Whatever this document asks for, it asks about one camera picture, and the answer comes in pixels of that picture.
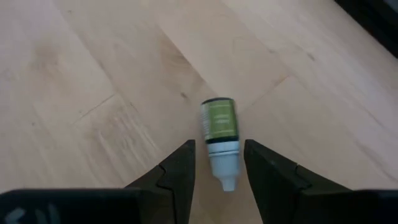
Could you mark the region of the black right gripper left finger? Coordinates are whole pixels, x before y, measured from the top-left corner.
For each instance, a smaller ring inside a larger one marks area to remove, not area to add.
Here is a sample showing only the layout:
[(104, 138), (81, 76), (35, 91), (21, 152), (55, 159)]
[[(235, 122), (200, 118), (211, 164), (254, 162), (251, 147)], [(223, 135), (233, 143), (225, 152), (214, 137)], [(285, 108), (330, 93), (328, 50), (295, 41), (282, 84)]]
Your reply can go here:
[(150, 171), (127, 185), (139, 191), (141, 223), (186, 224), (195, 186), (195, 140), (189, 139)]

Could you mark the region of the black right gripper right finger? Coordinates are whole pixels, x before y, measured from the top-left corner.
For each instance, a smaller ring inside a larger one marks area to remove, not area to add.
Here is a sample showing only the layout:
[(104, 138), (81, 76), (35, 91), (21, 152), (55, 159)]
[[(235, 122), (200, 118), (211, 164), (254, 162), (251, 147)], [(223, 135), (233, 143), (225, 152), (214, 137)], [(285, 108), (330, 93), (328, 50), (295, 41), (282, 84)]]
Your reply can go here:
[(264, 223), (293, 223), (305, 190), (321, 195), (350, 191), (253, 139), (245, 140), (244, 161)]

